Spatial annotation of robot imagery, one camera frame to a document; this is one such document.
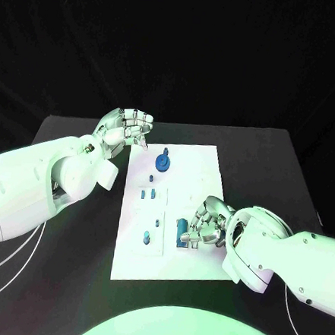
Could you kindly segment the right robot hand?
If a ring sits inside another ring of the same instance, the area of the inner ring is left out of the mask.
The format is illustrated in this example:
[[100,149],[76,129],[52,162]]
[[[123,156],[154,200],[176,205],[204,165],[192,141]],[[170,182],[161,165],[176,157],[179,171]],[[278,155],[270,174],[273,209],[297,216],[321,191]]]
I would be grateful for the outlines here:
[[203,242],[223,247],[226,231],[235,214],[235,209],[215,196],[208,196],[197,208],[186,232],[179,236],[181,242]]

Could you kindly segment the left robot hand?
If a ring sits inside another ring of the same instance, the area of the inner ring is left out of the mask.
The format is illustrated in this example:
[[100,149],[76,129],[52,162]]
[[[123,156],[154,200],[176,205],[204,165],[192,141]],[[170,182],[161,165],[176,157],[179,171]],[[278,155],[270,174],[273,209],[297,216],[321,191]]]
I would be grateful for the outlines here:
[[138,109],[116,108],[105,114],[93,131],[105,159],[119,155],[127,146],[148,150],[146,135],[153,129],[153,116]]

